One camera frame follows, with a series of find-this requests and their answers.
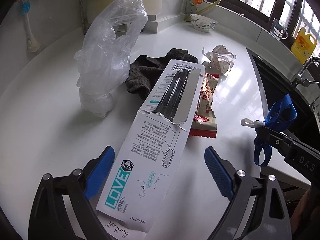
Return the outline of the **white LOVE toothbrush package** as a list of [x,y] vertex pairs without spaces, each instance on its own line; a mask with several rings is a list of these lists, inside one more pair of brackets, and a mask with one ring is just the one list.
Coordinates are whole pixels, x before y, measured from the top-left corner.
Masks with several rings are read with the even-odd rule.
[[144,239],[177,171],[205,67],[171,60],[141,105],[117,154],[96,210],[116,239]]

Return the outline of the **dark grey cloth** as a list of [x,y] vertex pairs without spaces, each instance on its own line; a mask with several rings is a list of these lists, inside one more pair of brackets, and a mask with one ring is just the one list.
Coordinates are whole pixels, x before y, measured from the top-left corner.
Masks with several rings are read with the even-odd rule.
[[177,48],[172,48],[164,57],[140,55],[130,64],[129,77],[125,81],[127,91],[145,100],[170,60],[199,62],[195,56],[189,54],[188,50]]

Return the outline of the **white paper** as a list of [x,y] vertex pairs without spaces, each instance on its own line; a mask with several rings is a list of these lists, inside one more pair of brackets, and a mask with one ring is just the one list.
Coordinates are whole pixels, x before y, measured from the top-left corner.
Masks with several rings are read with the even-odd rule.
[[205,61],[202,63],[209,74],[226,75],[234,66],[236,54],[230,52],[224,45],[218,45],[212,51],[202,50]]

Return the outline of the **black kitchen sink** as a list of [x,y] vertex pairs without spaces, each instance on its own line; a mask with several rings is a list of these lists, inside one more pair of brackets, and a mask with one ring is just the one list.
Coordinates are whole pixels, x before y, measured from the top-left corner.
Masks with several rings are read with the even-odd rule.
[[[265,119],[263,121],[243,120],[242,124],[254,129],[269,128],[319,151],[319,122],[307,101],[269,63],[252,51],[248,53],[262,90]],[[274,148],[263,143],[258,136],[254,140],[254,145],[254,162],[258,166],[266,167],[271,160]],[[319,172],[299,173],[312,183],[319,181]]]

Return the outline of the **red white snack bag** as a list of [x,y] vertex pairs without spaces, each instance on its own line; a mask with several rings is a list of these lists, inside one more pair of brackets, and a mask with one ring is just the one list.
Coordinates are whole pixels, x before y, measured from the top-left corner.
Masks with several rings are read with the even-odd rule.
[[216,138],[216,116],[212,110],[213,94],[219,81],[219,74],[205,73],[200,89],[199,100],[189,135]]

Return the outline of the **chrome sink faucet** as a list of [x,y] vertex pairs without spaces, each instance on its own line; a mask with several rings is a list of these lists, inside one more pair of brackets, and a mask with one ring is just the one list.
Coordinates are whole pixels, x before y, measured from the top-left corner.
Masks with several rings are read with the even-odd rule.
[[312,56],[306,60],[303,64],[300,71],[292,78],[291,80],[291,87],[296,88],[298,85],[302,85],[303,87],[309,87],[310,85],[316,84],[319,85],[319,81],[310,81],[304,78],[304,73],[308,70],[308,68],[313,63],[319,63],[320,58],[318,56]]

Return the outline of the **yellow oil bottle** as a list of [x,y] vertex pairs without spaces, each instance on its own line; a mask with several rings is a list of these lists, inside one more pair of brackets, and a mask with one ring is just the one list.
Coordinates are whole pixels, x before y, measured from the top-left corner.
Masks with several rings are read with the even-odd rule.
[[307,34],[305,28],[301,27],[291,46],[291,52],[301,64],[304,64],[311,57],[316,45],[316,38],[311,33]]

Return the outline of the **clear crumpled plastic bag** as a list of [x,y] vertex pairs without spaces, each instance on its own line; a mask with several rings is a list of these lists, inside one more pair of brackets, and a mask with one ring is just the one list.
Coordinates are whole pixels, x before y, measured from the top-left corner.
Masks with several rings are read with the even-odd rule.
[[143,0],[115,0],[94,19],[74,55],[84,110],[99,118],[112,111],[111,92],[128,78],[130,53],[147,21]]

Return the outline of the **glass mug with panda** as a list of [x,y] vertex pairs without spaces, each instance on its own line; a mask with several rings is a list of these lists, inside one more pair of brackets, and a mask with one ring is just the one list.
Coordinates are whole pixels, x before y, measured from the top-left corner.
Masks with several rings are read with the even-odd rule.
[[282,26],[276,18],[273,19],[270,34],[277,40],[285,40],[288,37],[286,28]]

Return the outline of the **blue white bottle brush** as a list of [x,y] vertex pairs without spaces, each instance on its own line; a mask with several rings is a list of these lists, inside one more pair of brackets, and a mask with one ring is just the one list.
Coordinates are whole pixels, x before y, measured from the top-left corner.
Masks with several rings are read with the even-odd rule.
[[28,14],[29,11],[30,11],[30,2],[23,0],[22,4],[21,4],[21,12],[25,18],[25,25],[26,25],[26,29],[27,29],[27,50],[30,53],[35,53],[40,49],[41,46],[40,46],[39,42],[36,40],[32,30],[31,30],[29,14]]

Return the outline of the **white patterned ceramic bowl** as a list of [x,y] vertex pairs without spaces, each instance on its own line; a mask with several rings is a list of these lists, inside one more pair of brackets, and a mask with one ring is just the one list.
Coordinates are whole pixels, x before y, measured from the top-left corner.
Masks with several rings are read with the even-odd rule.
[[217,25],[215,20],[199,14],[190,14],[190,22],[194,29],[204,33],[214,30]]

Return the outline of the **orange wall outlet knob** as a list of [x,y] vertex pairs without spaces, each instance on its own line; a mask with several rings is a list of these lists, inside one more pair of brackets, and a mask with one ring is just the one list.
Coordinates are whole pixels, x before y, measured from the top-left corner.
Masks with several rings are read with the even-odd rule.
[[190,0],[191,5],[197,6],[203,3],[203,0]]

